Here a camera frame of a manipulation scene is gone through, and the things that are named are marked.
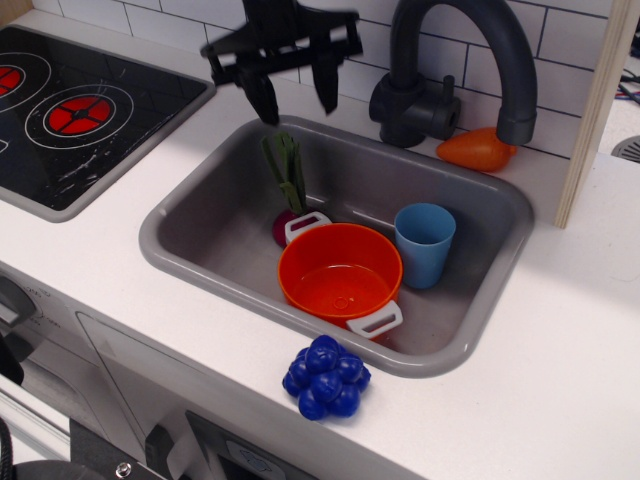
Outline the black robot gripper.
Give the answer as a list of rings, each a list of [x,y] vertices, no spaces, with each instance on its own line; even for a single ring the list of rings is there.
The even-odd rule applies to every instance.
[[[260,120],[279,123],[269,75],[311,66],[316,93],[327,115],[338,105],[338,69],[363,52],[353,10],[320,10],[297,1],[245,1],[244,25],[205,44],[214,83],[238,84]]]

